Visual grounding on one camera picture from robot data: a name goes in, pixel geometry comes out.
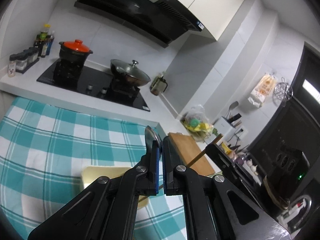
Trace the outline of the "large steel ladle spoon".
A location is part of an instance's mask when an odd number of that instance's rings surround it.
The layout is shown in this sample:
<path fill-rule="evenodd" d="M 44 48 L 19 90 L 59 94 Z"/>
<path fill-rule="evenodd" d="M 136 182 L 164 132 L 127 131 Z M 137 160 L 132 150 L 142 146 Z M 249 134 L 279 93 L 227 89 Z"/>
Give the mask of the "large steel ladle spoon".
<path fill-rule="evenodd" d="M 146 126 L 144 136 L 145 136 L 146 152 L 151 153 L 152 144 L 155 141 L 157 144 L 157 147 L 159 148 L 160 154 L 162 154 L 162 140 L 159 134 L 152 127 Z"/>

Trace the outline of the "wooden chopstick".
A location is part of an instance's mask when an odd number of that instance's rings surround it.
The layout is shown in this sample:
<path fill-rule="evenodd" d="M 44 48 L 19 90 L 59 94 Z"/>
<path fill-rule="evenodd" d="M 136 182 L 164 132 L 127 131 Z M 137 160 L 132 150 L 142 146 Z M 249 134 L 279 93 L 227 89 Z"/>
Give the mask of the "wooden chopstick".
<path fill-rule="evenodd" d="M 221 138 L 223 137 L 222 134 L 218 134 L 216 136 L 216 138 L 209 144 L 209 145 L 213 145 L 216 144 Z M 190 161 L 187 166 L 188 167 L 192 167 L 197 161 L 199 161 L 204 155 L 206 154 L 206 150 L 204 149 L 201 153 L 199 153 L 192 161 Z M 145 199 L 147 199 L 148 197 L 142 197 L 139 202 L 144 201 Z"/>

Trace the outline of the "plastic bag with colourful items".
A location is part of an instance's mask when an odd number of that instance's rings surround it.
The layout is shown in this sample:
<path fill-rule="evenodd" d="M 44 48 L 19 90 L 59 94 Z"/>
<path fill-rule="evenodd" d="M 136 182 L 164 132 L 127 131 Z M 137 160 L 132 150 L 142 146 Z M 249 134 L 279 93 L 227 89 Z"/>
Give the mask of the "plastic bag with colourful items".
<path fill-rule="evenodd" d="M 209 122 L 202 105 L 191 107 L 182 117 L 181 123 L 198 141 L 205 141 L 211 135 L 218 135 L 217 129 Z"/>

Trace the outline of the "white knife utensil holder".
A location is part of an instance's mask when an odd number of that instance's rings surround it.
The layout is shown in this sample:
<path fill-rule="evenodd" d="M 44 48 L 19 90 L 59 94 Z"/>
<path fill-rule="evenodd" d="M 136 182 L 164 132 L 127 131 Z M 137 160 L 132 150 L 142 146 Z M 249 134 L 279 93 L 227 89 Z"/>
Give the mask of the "white knife utensil holder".
<path fill-rule="evenodd" d="M 229 139 L 235 131 L 235 123 L 242 117 L 240 113 L 232 115 L 232 111 L 239 106 L 238 101 L 231 103 L 226 114 L 220 116 L 214 122 L 215 135 L 222 135 L 221 139 Z"/>

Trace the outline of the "cream plastic utensil container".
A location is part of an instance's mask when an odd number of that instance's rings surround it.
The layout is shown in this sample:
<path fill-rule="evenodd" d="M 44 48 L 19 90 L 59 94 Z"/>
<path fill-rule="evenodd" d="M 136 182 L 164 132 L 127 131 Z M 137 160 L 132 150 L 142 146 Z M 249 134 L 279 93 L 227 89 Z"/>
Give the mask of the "cream plastic utensil container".
<path fill-rule="evenodd" d="M 86 189 L 89 185 L 91 185 L 95 180 L 99 177 L 107 177 L 109 179 L 115 179 L 121 177 L 130 170 L 131 167 L 120 167 L 120 166 L 88 166 L 84 168 L 81 173 L 81 181 L 82 186 L 80 187 L 81 190 Z M 138 165 L 135 167 L 138 172 L 146 172 L 148 169 L 146 166 Z M 137 203 L 137 209 L 141 209 L 146 207 L 149 203 L 149 199 L 147 196 L 140 196 Z"/>

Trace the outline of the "black wok with glass lid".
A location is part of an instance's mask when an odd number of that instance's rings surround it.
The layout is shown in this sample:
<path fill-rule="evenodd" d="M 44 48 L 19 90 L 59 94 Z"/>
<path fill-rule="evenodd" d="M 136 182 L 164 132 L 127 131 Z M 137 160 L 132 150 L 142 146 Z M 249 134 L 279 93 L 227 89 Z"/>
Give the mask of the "black wok with glass lid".
<path fill-rule="evenodd" d="M 138 61 L 136 60 L 127 63 L 118 59 L 112 59 L 111 72 L 118 80 L 122 80 L 134 87 L 142 87 L 147 85 L 151 79 L 145 72 L 140 70 L 137 65 Z"/>

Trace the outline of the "hanging steel steamer rack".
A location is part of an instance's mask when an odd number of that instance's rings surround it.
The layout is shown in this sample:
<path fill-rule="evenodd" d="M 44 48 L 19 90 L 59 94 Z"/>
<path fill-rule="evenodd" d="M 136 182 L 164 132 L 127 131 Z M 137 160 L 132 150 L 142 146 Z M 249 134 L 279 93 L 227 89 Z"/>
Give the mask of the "hanging steel steamer rack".
<path fill-rule="evenodd" d="M 282 77 L 281 81 L 274 87 L 273 95 L 280 101 L 281 106 L 285 107 L 286 103 L 293 97 L 293 88 L 286 82 L 285 78 Z"/>

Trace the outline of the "orange white hanging food bag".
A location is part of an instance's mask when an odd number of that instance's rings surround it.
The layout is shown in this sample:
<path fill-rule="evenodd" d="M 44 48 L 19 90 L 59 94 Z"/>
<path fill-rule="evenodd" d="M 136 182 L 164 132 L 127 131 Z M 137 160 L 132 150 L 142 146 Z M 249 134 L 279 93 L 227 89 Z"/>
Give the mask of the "orange white hanging food bag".
<path fill-rule="evenodd" d="M 277 84 L 275 73 L 266 73 L 250 92 L 247 100 L 254 107 L 260 108 Z"/>

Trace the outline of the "black glass gas stove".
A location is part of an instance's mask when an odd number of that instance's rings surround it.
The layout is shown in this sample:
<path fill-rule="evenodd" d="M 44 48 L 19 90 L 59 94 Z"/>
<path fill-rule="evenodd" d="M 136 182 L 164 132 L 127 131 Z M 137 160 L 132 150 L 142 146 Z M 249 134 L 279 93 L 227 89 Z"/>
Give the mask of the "black glass gas stove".
<path fill-rule="evenodd" d="M 87 66 L 76 70 L 56 60 L 37 81 L 94 98 L 150 111 L 137 86 L 132 86 L 111 74 Z"/>

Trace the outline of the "black clay pot orange lid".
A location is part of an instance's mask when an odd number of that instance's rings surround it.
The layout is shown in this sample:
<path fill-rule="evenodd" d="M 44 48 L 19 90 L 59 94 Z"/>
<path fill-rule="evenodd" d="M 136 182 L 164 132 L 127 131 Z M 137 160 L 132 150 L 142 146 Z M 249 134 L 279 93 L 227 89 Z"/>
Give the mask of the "black clay pot orange lid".
<path fill-rule="evenodd" d="M 77 66 L 83 66 L 93 51 L 83 44 L 82 40 L 59 42 L 59 58 Z"/>

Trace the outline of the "black range hood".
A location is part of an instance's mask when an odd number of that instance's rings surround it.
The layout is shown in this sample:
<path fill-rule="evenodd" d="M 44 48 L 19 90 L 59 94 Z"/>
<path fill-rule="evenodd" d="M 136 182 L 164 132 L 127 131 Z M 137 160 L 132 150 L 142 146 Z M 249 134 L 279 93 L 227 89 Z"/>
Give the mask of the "black range hood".
<path fill-rule="evenodd" d="M 74 6 L 109 18 L 166 48 L 204 25 L 178 0 L 76 0 Z"/>

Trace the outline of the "dark soy sauce bottle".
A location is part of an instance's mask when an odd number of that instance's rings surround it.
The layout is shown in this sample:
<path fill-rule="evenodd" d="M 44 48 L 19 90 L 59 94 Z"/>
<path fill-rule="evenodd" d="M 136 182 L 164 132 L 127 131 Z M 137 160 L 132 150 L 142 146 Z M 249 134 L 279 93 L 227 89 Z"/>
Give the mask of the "dark soy sauce bottle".
<path fill-rule="evenodd" d="M 40 53 L 40 57 L 41 58 L 45 58 L 46 55 L 47 55 L 47 49 L 48 49 L 48 44 L 49 44 L 49 39 L 45 39 L 43 42 L 42 42 L 42 49 L 41 49 L 41 53 Z"/>

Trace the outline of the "blue label sauce bottle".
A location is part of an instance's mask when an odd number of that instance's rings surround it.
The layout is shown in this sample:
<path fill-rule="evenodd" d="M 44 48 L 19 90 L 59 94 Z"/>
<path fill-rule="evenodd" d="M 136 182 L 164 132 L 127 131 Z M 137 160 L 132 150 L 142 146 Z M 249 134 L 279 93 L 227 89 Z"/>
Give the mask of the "blue label sauce bottle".
<path fill-rule="evenodd" d="M 50 55 L 52 44 L 55 38 L 55 31 L 52 31 L 52 33 L 48 35 L 47 38 L 48 38 L 48 47 L 47 47 L 46 55 L 48 56 Z"/>

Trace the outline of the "spice jar rack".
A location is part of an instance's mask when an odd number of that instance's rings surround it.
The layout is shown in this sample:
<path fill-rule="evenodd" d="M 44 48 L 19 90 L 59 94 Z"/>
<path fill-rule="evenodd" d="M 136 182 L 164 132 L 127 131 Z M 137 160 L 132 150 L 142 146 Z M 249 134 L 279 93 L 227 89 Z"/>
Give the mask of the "spice jar rack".
<path fill-rule="evenodd" d="M 29 47 L 16 54 L 16 72 L 23 74 L 38 61 L 39 49 L 37 47 Z"/>

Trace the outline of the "white spice shaker jar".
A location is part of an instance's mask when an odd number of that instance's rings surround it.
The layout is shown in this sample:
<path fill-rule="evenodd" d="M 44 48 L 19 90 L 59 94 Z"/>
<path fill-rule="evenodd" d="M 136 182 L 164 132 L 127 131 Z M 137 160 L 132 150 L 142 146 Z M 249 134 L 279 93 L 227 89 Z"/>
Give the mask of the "white spice shaker jar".
<path fill-rule="evenodd" d="M 17 60 L 16 54 L 12 54 L 9 56 L 8 77 L 14 77 L 16 74 L 16 60 Z"/>

